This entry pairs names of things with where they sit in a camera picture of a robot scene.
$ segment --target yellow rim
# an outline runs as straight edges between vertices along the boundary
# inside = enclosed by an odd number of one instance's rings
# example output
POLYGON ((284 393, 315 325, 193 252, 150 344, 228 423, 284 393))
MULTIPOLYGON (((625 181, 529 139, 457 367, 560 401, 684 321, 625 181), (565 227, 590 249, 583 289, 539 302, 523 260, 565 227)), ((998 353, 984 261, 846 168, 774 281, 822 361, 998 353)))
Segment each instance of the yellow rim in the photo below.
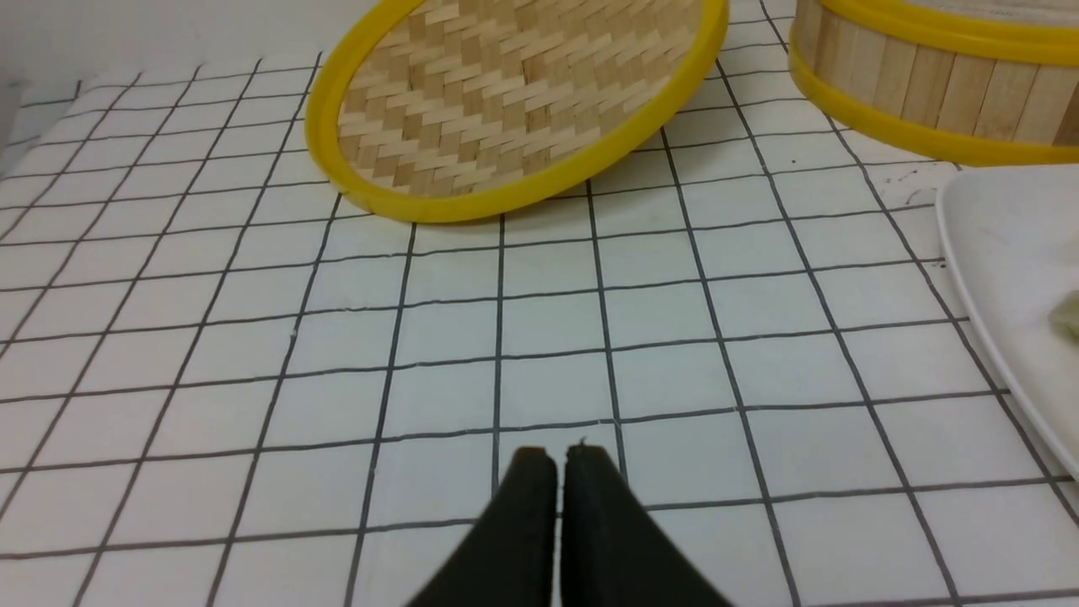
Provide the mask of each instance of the yellow rim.
POLYGON ((1079 66, 1079 28, 991 22, 903 0, 820 0, 858 25, 944 51, 1010 61, 1079 66))
POLYGON ((353 26, 315 80, 304 124, 315 164, 349 199, 378 215, 422 223, 465 221, 514 210, 563 192, 614 164, 658 130, 694 94, 720 53, 728 18, 726 0, 702 2, 700 31, 667 87, 597 143, 501 188, 452 197, 416 197, 375 187, 349 166, 338 147, 337 116, 356 68, 383 36, 422 2, 382 0, 353 26))
POLYGON ((970 166, 1079 162, 1079 147, 994 141, 904 122, 848 97, 817 78, 798 56, 793 39, 790 50, 791 78, 802 94, 824 113, 874 139, 929 157, 970 166))

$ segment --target bamboo steamer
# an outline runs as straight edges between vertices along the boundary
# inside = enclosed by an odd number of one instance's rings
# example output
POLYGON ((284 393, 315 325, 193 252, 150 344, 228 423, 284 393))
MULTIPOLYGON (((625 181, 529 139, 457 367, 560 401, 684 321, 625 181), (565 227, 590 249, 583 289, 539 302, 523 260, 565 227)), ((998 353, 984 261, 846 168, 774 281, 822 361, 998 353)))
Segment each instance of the bamboo steamer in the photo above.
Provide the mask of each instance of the bamboo steamer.
POLYGON ((1079 162, 1073 0, 798 0, 791 37, 806 97, 866 135, 971 165, 1079 162))
POLYGON ((505 212, 654 134, 714 65, 726 26, 726 0, 382 0, 318 74, 309 147, 373 212, 505 212))

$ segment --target white wall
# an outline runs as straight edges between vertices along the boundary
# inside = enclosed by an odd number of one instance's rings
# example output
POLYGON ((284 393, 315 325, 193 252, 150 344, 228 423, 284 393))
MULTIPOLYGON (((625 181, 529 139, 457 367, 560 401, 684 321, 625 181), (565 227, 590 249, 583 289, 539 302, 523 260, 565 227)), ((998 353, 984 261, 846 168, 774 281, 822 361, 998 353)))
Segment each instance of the white wall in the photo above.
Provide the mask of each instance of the white wall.
POLYGON ((0 0, 0 72, 37 84, 117 68, 329 49, 375 0, 0 0))

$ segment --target bamboo steamer lid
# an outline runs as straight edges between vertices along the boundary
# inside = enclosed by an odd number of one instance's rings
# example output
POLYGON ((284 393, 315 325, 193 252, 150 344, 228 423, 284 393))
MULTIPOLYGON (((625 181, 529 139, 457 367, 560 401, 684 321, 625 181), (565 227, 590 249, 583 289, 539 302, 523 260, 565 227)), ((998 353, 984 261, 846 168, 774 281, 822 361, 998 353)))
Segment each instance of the bamboo steamer lid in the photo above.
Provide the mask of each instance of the bamboo steamer lid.
POLYGON ((714 65, 726 14, 725 0, 383 0, 316 81, 312 154, 399 219, 537 202, 654 134, 714 65))

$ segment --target white tray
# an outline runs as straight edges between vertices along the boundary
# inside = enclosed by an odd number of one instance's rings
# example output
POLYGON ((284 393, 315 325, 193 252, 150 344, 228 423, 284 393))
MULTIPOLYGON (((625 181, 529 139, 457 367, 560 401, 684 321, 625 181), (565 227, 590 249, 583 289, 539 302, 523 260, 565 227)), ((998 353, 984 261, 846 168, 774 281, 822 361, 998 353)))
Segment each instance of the white tray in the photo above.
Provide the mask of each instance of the white tray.
POLYGON ((965 170, 937 193, 937 219, 989 357, 1079 479, 1079 346, 1048 322, 1079 289, 1079 165, 965 170))

